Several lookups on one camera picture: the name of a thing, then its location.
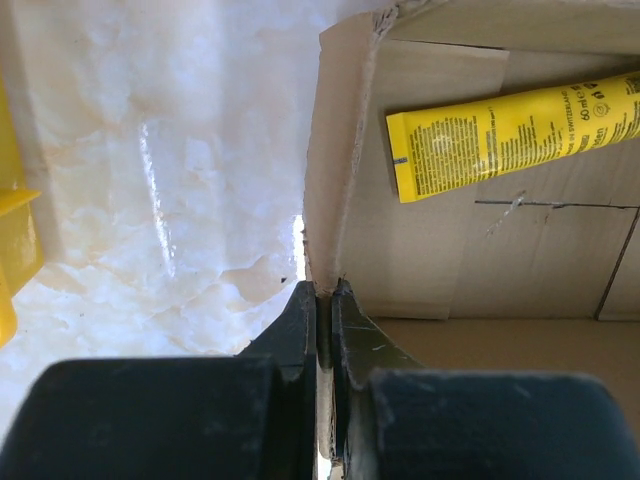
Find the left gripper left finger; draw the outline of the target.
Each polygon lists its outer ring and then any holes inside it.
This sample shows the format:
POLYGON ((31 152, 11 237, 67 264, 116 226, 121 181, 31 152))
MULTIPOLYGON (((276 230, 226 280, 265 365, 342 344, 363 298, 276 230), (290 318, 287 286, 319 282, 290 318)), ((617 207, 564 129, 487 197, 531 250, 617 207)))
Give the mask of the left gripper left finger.
POLYGON ((316 296, 296 285, 239 354, 49 366, 1 448, 5 479, 313 479, 316 296))

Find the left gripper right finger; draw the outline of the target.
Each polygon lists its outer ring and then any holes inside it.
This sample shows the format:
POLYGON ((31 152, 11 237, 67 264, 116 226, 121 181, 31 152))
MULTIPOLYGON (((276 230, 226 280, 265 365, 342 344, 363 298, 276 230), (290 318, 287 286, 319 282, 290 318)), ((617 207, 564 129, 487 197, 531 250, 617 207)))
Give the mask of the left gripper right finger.
POLYGON ((603 383, 581 373, 421 365, 332 294, 332 442, 349 479, 635 479, 639 448, 603 383))

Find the brown cardboard express box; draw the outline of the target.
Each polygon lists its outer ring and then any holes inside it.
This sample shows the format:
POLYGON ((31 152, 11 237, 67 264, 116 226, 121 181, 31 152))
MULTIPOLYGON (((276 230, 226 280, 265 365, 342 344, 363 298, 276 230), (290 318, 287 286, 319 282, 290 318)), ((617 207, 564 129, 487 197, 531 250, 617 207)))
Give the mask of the brown cardboard express box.
POLYGON ((396 1, 320 36, 305 253, 421 365, 581 373, 639 448, 639 135, 399 200, 386 118, 639 75, 635 1, 396 1))

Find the yellow cream tube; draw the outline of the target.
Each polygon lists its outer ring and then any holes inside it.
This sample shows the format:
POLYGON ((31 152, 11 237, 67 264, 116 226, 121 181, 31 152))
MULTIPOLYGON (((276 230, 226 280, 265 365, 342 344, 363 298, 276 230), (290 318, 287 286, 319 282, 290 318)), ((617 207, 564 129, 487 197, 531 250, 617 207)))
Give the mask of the yellow cream tube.
POLYGON ((639 135, 636 72, 465 104, 390 114, 401 203, 639 135))

